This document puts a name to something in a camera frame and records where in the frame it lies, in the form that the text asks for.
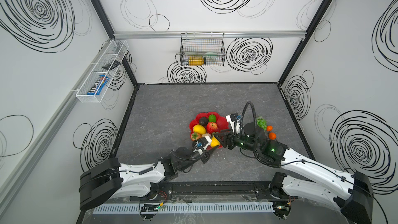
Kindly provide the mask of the yellow fake lemon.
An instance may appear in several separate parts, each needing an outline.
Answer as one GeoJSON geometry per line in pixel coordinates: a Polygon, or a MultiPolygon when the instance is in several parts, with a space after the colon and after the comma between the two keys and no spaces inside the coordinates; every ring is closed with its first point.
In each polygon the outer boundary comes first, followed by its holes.
{"type": "Polygon", "coordinates": [[[207,133],[207,130],[206,130],[206,128],[205,128],[204,126],[202,126],[202,125],[200,125],[200,124],[196,124],[196,125],[193,127],[193,132],[194,132],[194,133],[197,133],[197,134],[199,134],[199,135],[203,135],[203,134],[207,133]]]}

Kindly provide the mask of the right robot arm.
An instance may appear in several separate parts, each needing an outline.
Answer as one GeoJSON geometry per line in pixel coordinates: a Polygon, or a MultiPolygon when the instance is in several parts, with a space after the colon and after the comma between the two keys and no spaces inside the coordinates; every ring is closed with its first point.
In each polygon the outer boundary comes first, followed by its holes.
{"type": "Polygon", "coordinates": [[[294,172],[304,180],[277,172],[268,185],[275,199],[292,200],[300,197],[333,209],[356,224],[370,224],[373,217],[374,194],[369,178],[360,172],[350,174],[325,166],[265,133],[254,123],[246,125],[247,131],[226,129],[217,133],[216,139],[227,148],[239,147],[251,151],[261,164],[294,172]]]}

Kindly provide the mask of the black fake avocado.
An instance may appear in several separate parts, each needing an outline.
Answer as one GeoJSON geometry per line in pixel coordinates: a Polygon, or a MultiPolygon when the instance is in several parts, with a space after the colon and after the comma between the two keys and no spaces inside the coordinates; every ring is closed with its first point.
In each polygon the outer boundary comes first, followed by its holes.
{"type": "Polygon", "coordinates": [[[206,118],[206,117],[202,117],[199,120],[199,124],[202,125],[203,127],[207,127],[208,123],[209,123],[209,121],[208,121],[208,118],[206,118]]]}

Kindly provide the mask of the red flower-shaped fruit bowl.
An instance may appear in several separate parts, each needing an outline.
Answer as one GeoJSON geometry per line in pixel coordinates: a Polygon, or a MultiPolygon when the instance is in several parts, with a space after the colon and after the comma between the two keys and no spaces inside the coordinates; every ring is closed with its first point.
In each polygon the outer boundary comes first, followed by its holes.
{"type": "MultiPolygon", "coordinates": [[[[215,133],[220,133],[222,130],[228,129],[229,124],[228,124],[228,122],[227,122],[225,117],[220,116],[217,112],[208,112],[208,113],[199,113],[199,114],[197,114],[195,119],[190,122],[190,125],[189,125],[190,132],[193,133],[193,127],[196,124],[199,124],[200,118],[202,118],[202,117],[208,118],[208,116],[211,115],[211,114],[214,114],[217,117],[216,124],[218,126],[218,132],[215,132],[215,133]]],[[[207,150],[210,150],[212,148],[214,148],[214,147],[209,146],[209,147],[207,147],[207,150]]]]}

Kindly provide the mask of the green fake lime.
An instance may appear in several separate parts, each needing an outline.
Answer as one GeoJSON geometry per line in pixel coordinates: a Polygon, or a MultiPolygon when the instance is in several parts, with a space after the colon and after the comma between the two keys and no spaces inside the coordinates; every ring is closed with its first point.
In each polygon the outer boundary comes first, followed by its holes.
{"type": "Polygon", "coordinates": [[[208,122],[213,122],[216,123],[217,122],[217,117],[214,114],[211,114],[208,116],[208,122]]]}

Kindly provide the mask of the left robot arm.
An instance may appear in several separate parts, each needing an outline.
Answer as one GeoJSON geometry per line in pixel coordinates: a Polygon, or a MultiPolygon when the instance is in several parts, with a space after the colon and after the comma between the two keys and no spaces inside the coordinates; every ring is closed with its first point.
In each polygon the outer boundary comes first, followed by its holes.
{"type": "Polygon", "coordinates": [[[159,194],[160,184],[190,172],[198,161],[206,163],[212,152],[211,147],[180,147],[154,163],[138,165],[109,158],[80,176],[79,208],[86,211],[114,198],[153,199],[159,194]]]}

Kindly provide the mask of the fake red apple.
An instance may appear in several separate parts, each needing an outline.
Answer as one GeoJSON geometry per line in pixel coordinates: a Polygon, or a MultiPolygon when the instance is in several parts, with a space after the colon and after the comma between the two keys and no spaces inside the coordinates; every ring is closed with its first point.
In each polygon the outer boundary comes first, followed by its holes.
{"type": "Polygon", "coordinates": [[[209,122],[206,126],[206,131],[209,134],[213,134],[215,132],[218,132],[218,126],[215,122],[209,122]]]}

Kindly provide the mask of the small yellow fake fruit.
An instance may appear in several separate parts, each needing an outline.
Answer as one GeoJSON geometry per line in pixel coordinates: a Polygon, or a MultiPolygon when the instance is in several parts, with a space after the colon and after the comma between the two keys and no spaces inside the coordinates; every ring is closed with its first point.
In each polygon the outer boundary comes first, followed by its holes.
{"type": "Polygon", "coordinates": [[[220,146],[220,142],[219,142],[219,140],[218,140],[215,136],[211,138],[210,146],[211,146],[211,147],[220,146]]]}

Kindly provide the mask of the fake red strawberry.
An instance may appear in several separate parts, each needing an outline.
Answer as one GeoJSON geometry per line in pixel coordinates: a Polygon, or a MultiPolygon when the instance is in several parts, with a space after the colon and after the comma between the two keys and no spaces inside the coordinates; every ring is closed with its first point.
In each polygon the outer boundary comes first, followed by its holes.
{"type": "Polygon", "coordinates": [[[201,138],[202,138],[202,135],[199,134],[199,133],[196,133],[196,132],[193,132],[193,133],[191,133],[191,135],[190,135],[190,139],[191,139],[193,142],[196,142],[196,141],[198,141],[198,140],[201,139],[201,138]]]}

